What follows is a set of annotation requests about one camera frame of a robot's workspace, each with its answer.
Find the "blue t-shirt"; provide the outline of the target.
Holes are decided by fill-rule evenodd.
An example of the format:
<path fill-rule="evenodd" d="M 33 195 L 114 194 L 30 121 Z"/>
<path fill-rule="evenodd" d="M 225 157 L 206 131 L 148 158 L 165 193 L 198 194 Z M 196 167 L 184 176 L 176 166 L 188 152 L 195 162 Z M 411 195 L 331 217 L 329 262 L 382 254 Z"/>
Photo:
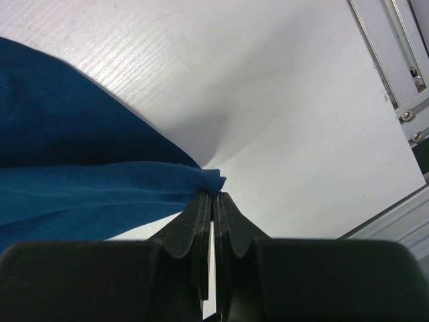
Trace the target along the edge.
<path fill-rule="evenodd" d="M 1 248 L 109 239 L 225 178 L 63 61 L 1 40 Z"/>

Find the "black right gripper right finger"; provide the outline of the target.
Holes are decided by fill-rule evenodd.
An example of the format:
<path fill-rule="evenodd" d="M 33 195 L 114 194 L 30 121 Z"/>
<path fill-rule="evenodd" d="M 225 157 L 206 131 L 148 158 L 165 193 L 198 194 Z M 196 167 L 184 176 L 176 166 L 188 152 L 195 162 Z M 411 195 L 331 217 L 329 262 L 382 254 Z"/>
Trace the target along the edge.
<path fill-rule="evenodd" d="M 244 216 L 228 193 L 213 201 L 216 313 L 221 321 L 261 316 L 259 268 L 254 241 L 268 235 Z"/>

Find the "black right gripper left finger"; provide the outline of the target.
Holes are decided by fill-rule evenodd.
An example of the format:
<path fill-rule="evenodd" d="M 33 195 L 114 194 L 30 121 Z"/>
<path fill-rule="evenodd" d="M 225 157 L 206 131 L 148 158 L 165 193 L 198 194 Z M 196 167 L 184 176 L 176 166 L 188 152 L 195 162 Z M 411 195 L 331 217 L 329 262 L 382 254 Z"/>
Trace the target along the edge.
<path fill-rule="evenodd" d="M 211 211 L 212 197 L 200 191 L 157 232 L 157 242 L 164 249 L 159 321 L 202 321 L 202 308 L 208 300 Z"/>

